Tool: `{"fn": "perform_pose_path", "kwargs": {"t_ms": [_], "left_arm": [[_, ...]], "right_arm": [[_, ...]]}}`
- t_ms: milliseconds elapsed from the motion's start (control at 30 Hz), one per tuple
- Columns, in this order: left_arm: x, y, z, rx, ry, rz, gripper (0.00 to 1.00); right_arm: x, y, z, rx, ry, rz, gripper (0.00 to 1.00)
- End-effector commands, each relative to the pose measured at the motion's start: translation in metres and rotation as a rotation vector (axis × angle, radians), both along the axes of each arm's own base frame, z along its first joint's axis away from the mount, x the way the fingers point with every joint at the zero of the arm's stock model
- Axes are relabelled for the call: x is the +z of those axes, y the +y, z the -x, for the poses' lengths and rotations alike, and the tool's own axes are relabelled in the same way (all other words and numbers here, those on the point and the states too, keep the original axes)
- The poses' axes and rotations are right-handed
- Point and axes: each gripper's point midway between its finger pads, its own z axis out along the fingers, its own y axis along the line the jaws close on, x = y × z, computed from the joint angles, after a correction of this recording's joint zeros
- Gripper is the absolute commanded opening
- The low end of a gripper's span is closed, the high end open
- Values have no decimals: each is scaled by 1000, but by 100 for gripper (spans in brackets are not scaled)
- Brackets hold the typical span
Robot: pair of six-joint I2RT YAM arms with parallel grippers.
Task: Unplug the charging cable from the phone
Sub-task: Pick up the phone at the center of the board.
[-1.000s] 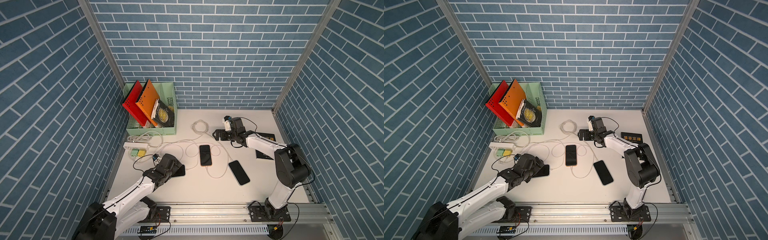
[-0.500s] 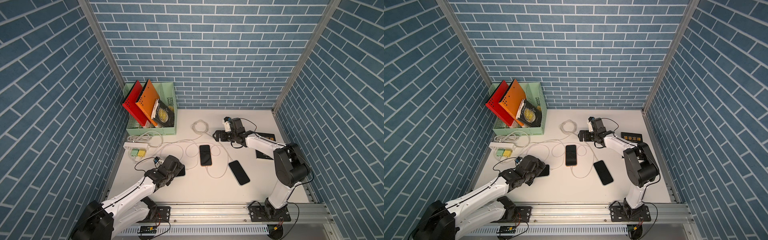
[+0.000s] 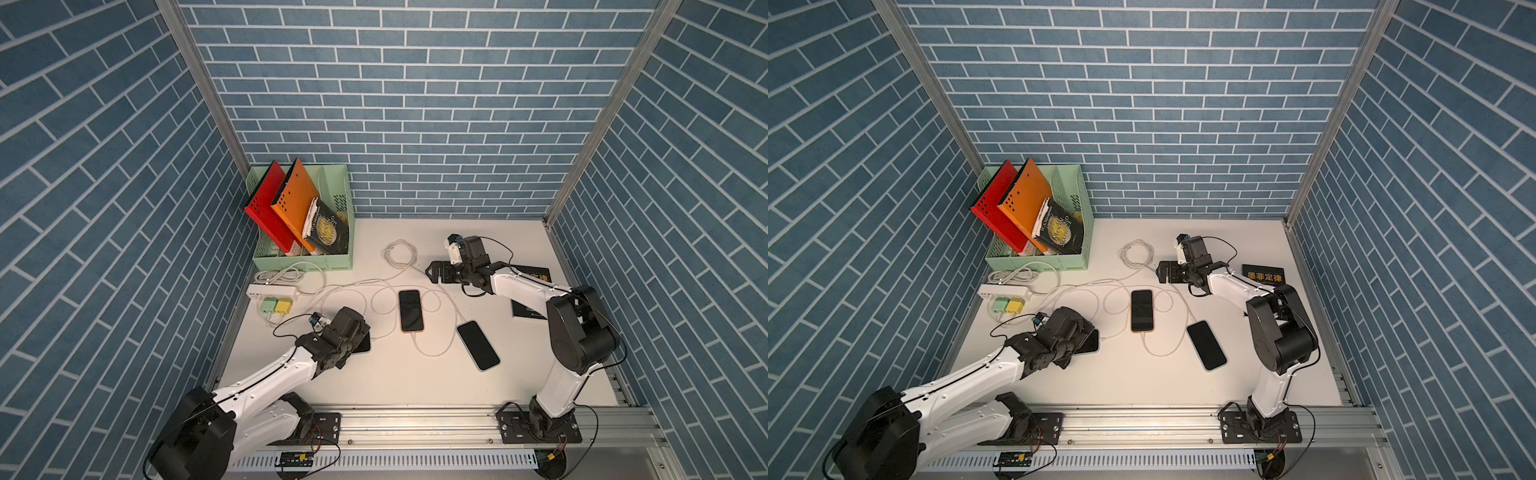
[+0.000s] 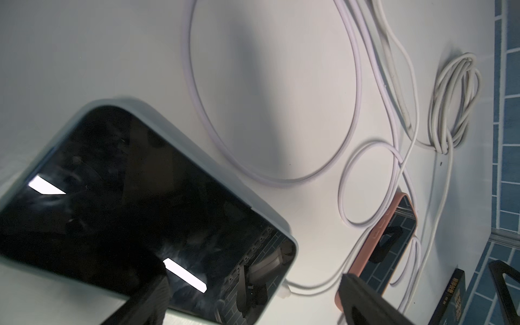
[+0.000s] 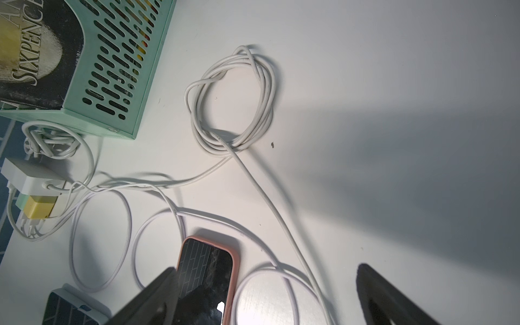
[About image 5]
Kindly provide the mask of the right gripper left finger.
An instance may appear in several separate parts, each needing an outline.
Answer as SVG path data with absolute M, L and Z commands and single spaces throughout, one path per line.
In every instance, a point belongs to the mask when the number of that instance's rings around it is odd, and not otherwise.
M 106 324 L 173 324 L 179 299 L 177 271 L 167 268 Z

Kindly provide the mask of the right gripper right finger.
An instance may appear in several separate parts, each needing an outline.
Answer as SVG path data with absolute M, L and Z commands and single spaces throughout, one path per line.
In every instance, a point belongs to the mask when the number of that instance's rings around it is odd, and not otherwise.
M 356 289 L 367 324 L 439 324 L 368 264 L 357 268 Z

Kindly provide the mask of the phone with pink case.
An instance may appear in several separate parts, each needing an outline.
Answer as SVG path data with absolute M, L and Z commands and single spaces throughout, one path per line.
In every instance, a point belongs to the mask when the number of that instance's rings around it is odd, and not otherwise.
M 173 324 L 230 324 L 240 257 L 206 238 L 184 240 L 177 264 L 179 298 Z

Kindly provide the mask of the phone with light blue case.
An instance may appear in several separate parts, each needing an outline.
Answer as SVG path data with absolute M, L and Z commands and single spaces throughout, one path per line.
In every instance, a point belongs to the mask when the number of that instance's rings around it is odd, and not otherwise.
M 111 316 L 107 306 L 87 293 L 64 284 L 49 294 L 41 323 L 100 325 L 106 324 Z

